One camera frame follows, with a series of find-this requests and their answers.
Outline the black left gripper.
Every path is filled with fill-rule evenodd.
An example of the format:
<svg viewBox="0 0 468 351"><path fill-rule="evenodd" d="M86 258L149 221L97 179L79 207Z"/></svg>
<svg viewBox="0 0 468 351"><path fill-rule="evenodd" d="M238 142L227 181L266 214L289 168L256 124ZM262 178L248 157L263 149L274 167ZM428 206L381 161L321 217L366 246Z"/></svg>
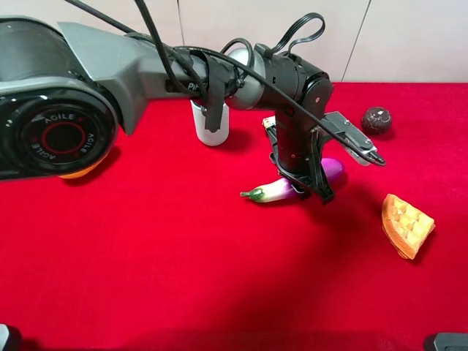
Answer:
<svg viewBox="0 0 468 351"><path fill-rule="evenodd" d="M322 166L323 138L315 131L313 122L299 113L276 110L276 139L273 159L281 175L288 178L301 200L313 190L324 203L332 201L334 192Z"/></svg>

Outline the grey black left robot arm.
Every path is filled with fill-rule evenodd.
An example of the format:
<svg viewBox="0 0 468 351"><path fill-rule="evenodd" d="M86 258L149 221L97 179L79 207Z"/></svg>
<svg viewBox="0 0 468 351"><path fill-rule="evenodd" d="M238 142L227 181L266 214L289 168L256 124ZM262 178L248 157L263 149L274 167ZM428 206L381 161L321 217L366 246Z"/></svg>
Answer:
<svg viewBox="0 0 468 351"><path fill-rule="evenodd" d="M322 166L328 75L290 53L172 48L27 17L1 19L1 179L70 176L132 134L149 102L189 99L218 132L224 107L272 110L271 160L300 192L333 197Z"/></svg>

